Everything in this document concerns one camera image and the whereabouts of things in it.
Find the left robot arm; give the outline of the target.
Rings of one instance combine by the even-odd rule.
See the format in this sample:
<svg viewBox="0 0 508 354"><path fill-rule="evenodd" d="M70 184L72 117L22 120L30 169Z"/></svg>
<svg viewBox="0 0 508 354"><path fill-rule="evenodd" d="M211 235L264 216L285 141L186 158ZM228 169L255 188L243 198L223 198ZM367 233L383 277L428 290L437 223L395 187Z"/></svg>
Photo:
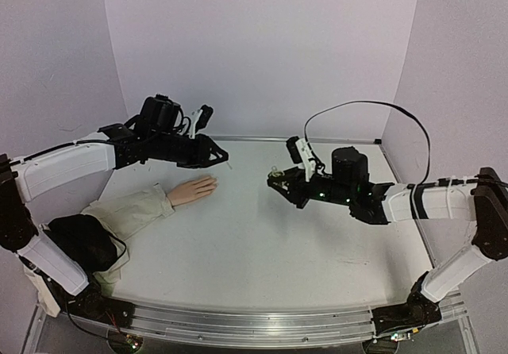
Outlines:
<svg viewBox="0 0 508 354"><path fill-rule="evenodd" d="M34 264L64 291L76 296L78 309L92 320L106 314L106 300L89 286L82 266L33 224L27 203L88 175L119 170L147 160L189 169L228 160L227 151L202 134L214 110L204 105L189 117L180 104L157 94L144 100L126 123L100 128L74 140L16 160L1 156L1 246Z"/></svg>

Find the white nail polish bottle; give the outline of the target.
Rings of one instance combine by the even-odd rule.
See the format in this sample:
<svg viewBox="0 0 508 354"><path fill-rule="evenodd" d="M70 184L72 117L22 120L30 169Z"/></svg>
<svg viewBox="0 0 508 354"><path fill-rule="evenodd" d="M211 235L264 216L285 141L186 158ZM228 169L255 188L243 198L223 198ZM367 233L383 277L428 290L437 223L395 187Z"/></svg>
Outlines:
<svg viewBox="0 0 508 354"><path fill-rule="evenodd" d="M269 178L278 178L284 176L284 172L280 171L276 166L271 168L271 171L268 173Z"/></svg>

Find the mannequin hand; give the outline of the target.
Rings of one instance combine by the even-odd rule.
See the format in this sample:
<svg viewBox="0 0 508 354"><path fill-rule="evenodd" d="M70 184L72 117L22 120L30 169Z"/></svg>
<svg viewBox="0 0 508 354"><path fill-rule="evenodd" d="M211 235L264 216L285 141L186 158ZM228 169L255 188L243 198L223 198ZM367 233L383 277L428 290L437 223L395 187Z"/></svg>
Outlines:
<svg viewBox="0 0 508 354"><path fill-rule="evenodd" d="M167 200L172 207L183 206L212 195L217 189L217 179L204 176L181 183L167 193Z"/></svg>

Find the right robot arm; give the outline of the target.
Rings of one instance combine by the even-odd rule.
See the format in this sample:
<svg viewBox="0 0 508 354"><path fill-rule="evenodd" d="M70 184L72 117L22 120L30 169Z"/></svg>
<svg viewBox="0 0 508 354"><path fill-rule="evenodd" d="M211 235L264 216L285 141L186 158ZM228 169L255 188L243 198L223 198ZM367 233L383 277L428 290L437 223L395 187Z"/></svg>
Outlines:
<svg viewBox="0 0 508 354"><path fill-rule="evenodd" d="M272 169L267 185L299 209L320 201L349 209L368 225L416 220L464 220L475 233L458 253L423 276L417 293L438 303L476 271L507 257L507 185L490 167L474 177L444 178L433 183L373 183L368 158L354 147L332 152L331 173L306 142L289 149L295 166Z"/></svg>

